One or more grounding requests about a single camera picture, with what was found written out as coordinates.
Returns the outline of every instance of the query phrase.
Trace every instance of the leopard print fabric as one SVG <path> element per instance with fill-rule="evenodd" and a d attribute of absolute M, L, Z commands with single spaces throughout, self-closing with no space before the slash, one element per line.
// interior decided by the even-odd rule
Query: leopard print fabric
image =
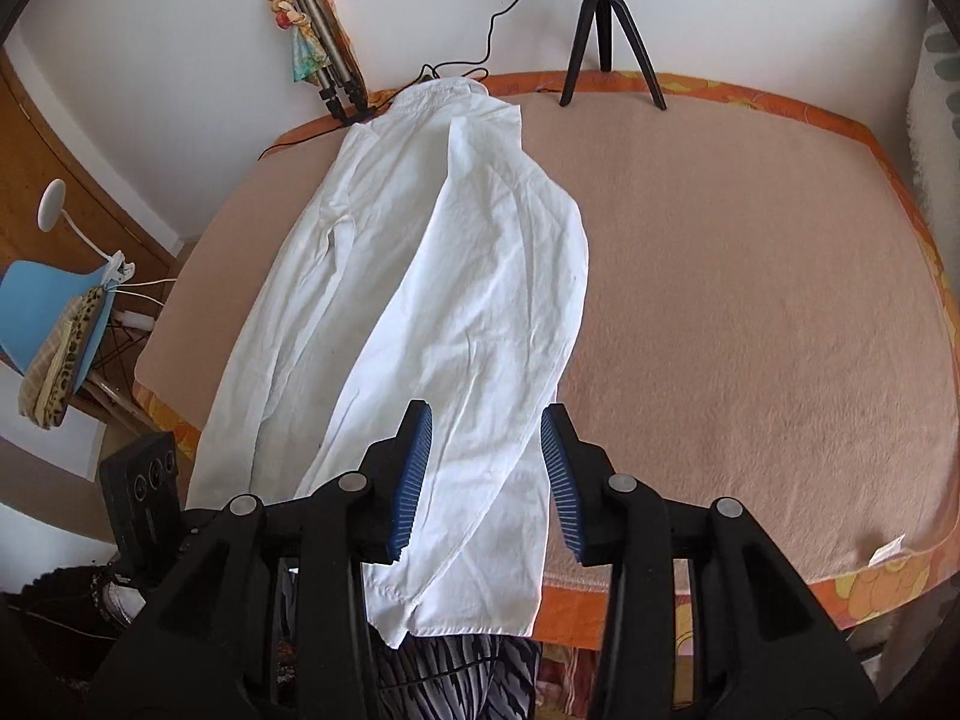
<path fill-rule="evenodd" d="M 56 380 L 51 388 L 50 397 L 44 410 L 44 423 L 47 428 L 59 427 L 66 416 L 66 407 L 73 394 L 77 381 L 80 361 L 86 345 L 93 334 L 93 328 L 104 308 L 107 293 L 103 287 L 91 287 L 83 296 L 83 303 L 73 320 L 70 338 L 67 341 L 64 363 L 56 372 Z"/>

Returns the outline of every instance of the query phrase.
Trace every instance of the white cable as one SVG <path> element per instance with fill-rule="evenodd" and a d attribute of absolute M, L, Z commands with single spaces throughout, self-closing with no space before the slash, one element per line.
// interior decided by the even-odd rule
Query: white cable
<path fill-rule="evenodd" d="M 141 295 L 140 293 L 129 293 L 126 290 L 107 290 L 109 293 L 118 293 L 119 295 L 133 295 L 135 298 L 144 298 L 145 300 L 152 300 L 154 303 L 157 303 L 158 306 L 165 306 L 165 303 L 161 303 L 160 300 L 156 298 L 151 298 L 150 295 Z"/>
<path fill-rule="evenodd" d="M 166 284 L 168 281 L 176 281 L 174 278 L 159 278 L 156 281 L 140 281 L 136 284 L 131 284 L 128 281 L 124 282 L 124 287 L 150 287 L 154 284 Z"/>
<path fill-rule="evenodd" d="M 104 260 L 107 260 L 107 262 L 109 262 L 110 258 L 107 257 L 107 255 L 105 255 L 104 252 L 99 250 L 97 245 L 95 245 L 94 242 L 90 240 L 90 238 L 86 237 L 82 232 L 80 232 L 80 228 L 73 223 L 73 220 L 72 218 L 70 218 L 69 213 L 67 213 L 66 211 L 61 211 L 61 213 L 64 215 L 64 218 L 67 220 L 67 223 L 73 228 L 73 231 L 80 236 L 83 242 L 87 244 L 90 248 L 92 248 L 94 251 L 96 251 L 97 254 L 99 254 L 101 257 L 104 258 Z"/>

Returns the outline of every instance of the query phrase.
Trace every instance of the folded white garment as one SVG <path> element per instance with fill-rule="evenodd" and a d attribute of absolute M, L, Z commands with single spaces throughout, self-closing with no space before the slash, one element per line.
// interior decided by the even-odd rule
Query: folded white garment
<path fill-rule="evenodd" d="M 352 127 L 277 255 L 188 504 L 308 495 L 424 399 L 433 445 L 410 545 L 365 567 L 368 619 L 392 646 L 529 634 L 549 498 L 539 414 L 586 287 L 579 211 L 523 153 L 520 108 L 467 79 L 402 92 Z"/>

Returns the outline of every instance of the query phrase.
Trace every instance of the white clip-on lamp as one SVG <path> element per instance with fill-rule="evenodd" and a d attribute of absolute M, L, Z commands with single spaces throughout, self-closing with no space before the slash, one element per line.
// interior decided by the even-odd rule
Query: white clip-on lamp
<path fill-rule="evenodd" d="M 126 262 L 123 257 L 123 252 L 121 251 L 117 251 L 112 257 L 107 257 L 102 250 L 96 247 L 90 238 L 86 237 L 83 232 L 80 232 L 80 228 L 75 225 L 69 213 L 64 210 L 65 200 L 66 184 L 64 184 L 61 179 L 55 178 L 50 182 L 50 185 L 44 190 L 43 196 L 40 198 L 40 208 L 37 209 L 37 226 L 43 230 L 43 232 L 50 232 L 54 228 L 56 220 L 62 215 L 66 219 L 67 224 L 70 225 L 70 228 L 80 236 L 80 240 L 96 251 L 104 260 L 107 260 L 109 268 L 104 272 L 104 284 L 106 284 L 107 281 L 115 281 L 117 284 L 130 281 L 133 278 L 133 271 L 136 269 L 136 266 L 133 263 Z"/>

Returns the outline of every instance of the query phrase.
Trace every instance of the silver screw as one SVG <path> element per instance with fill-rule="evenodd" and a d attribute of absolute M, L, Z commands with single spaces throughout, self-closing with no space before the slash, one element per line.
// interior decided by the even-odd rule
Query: silver screw
<path fill-rule="evenodd" d="M 256 498 L 253 495 L 237 495 L 230 501 L 230 513 L 237 517 L 246 517 L 256 511 Z"/>
<path fill-rule="evenodd" d="M 357 493 L 367 486 L 367 477 L 361 473 L 348 473 L 341 476 L 337 484 L 344 493 Z"/>
<path fill-rule="evenodd" d="M 613 474 L 607 480 L 607 484 L 610 485 L 611 490 L 616 490 L 618 493 L 632 493 L 637 489 L 637 480 L 628 473 Z"/>
<path fill-rule="evenodd" d="M 737 519 L 743 514 L 743 504 L 736 500 L 736 498 L 721 498 L 717 501 L 717 511 L 723 514 L 724 517 Z"/>

